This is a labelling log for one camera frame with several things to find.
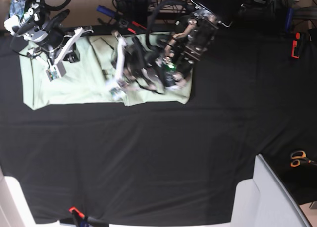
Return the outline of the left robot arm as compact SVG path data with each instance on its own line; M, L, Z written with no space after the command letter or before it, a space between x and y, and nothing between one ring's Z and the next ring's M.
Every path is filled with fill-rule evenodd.
M220 26L230 27L247 0L165 0L152 12L146 27L145 43L134 32L131 43L117 30L114 52L115 74L106 83L114 101L123 100L129 90L144 89L163 95L165 90L178 90L191 79L195 64L207 50ZM180 6L187 11L175 23L175 31L155 35L150 42L152 27L165 6Z

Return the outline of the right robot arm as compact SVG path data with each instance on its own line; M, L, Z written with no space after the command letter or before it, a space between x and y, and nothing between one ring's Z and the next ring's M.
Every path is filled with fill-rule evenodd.
M46 0L11 0L9 15L4 22L13 41L22 37L36 45L24 57L40 62L50 81L66 74L63 62L79 62L76 42L83 34L93 31L90 26L63 29L62 23L70 14L66 9L70 2L66 0L59 6L50 6Z

